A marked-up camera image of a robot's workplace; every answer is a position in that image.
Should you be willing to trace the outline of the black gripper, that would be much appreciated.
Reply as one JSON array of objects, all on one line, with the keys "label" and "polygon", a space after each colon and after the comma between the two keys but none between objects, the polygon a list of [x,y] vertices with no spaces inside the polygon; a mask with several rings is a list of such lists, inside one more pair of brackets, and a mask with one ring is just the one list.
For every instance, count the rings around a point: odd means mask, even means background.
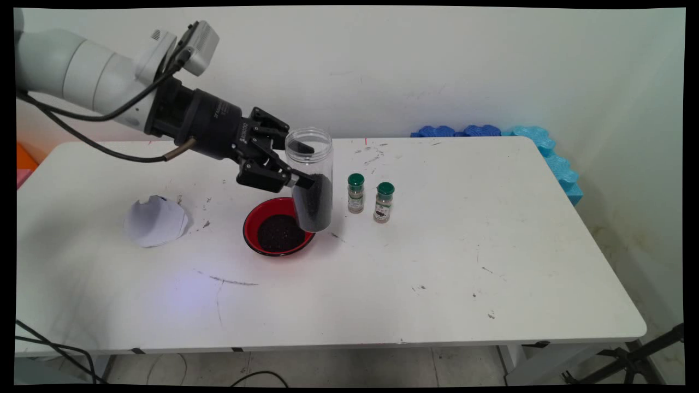
[{"label": "black gripper", "polygon": [[[259,124],[254,127],[256,134],[270,138],[272,144],[247,144],[250,119]],[[289,125],[259,107],[253,107],[250,119],[243,117],[236,105],[202,90],[191,90],[177,78],[168,78],[156,89],[144,132],[170,137],[176,145],[193,138],[195,152],[217,160],[234,160],[239,165],[235,181],[242,186],[272,193],[284,187],[314,186],[312,176],[292,169],[274,151],[286,150]],[[314,147],[300,141],[290,141],[289,147],[295,153],[315,153]]]}]

